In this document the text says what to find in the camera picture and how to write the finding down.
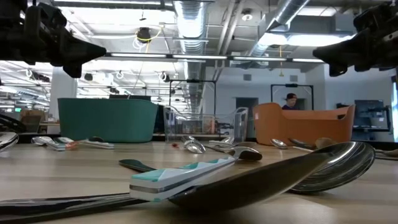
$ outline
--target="person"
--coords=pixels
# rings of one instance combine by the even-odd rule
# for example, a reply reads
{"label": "person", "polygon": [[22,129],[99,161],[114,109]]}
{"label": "person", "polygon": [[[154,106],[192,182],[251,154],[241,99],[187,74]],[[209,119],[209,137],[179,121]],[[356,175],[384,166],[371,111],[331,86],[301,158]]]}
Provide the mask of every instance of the person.
{"label": "person", "polygon": [[294,93],[289,93],[286,96],[286,105],[282,107],[282,110],[296,110],[294,107],[296,105],[297,96]]}

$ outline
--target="wooden table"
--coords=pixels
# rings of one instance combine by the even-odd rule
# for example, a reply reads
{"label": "wooden table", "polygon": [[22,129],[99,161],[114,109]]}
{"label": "wooden table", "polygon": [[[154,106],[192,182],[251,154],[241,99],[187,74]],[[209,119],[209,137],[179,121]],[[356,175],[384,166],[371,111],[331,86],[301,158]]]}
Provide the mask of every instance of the wooden table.
{"label": "wooden table", "polygon": [[[215,178],[305,154],[296,149],[254,147],[263,153],[261,162],[239,161]],[[191,154],[162,142],[117,145],[115,150],[81,148],[67,152],[17,145],[0,153],[0,200],[128,192],[130,176],[135,172],[120,167],[120,159],[138,159],[148,166],[161,168],[221,156],[213,151]],[[46,223],[398,223],[398,163],[377,160],[360,179],[316,196],[282,194],[216,215],[188,214],[164,201]]]}

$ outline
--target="teal bin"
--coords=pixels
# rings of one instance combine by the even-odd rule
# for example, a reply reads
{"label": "teal bin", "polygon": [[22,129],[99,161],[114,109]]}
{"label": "teal bin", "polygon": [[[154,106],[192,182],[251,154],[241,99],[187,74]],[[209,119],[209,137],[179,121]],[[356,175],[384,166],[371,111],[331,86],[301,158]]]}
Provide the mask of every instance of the teal bin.
{"label": "teal bin", "polygon": [[157,105],[146,100],[59,98],[61,135],[73,140],[93,136],[106,142],[152,139]]}

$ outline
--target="clear plastic container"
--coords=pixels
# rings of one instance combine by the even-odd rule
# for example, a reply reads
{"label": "clear plastic container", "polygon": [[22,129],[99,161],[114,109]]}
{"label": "clear plastic container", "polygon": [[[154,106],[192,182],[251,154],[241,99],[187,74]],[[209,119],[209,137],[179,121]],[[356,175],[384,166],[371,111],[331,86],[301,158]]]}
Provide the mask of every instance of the clear plastic container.
{"label": "clear plastic container", "polygon": [[238,108],[226,115],[180,113],[173,106],[164,108],[166,141],[179,141],[182,136],[221,137],[233,136],[235,142],[246,139],[248,108]]}

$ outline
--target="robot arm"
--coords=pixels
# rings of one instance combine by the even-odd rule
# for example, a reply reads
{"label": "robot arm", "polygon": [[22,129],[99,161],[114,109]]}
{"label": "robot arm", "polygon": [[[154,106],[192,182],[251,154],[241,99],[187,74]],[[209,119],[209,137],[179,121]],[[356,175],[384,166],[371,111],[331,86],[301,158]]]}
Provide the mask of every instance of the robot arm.
{"label": "robot arm", "polygon": [[330,65],[337,77],[353,66],[357,72],[371,68],[388,70],[398,66],[398,6],[385,2],[354,19],[357,34],[344,42],[318,47],[313,55]]}
{"label": "robot arm", "polygon": [[0,60],[50,62],[80,78],[82,64],[106,53],[103,47],[74,38],[56,7],[44,3],[27,7],[27,0],[0,0],[0,5]]}

